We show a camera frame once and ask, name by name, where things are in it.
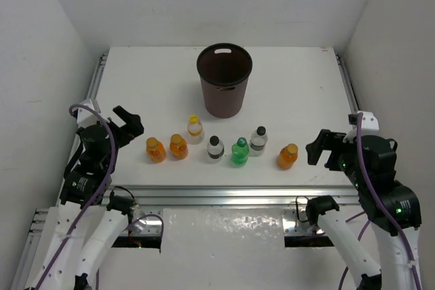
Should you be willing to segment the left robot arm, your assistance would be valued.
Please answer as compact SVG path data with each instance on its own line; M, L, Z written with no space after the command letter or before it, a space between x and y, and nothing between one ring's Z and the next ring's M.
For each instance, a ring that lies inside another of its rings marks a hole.
M102 117L91 103L69 108L79 146L65 167L48 250L26 289L94 289L105 256L133 217L135 201L112 195L101 220L93 220L111 185L119 150L144 132L139 115L121 106L113 112L122 126Z

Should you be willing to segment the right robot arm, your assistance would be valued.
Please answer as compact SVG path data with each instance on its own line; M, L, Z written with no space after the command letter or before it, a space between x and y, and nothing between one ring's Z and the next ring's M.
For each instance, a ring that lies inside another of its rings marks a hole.
M375 135L345 141L345 134L323 129L306 146L308 163L317 164L323 151L325 167L341 171L358 192L358 202L375 233L375 261L355 237L332 196L308 200L310 225L321 228L335 246L357 289L421 289L418 239L421 211L417 196L395 179L397 143Z

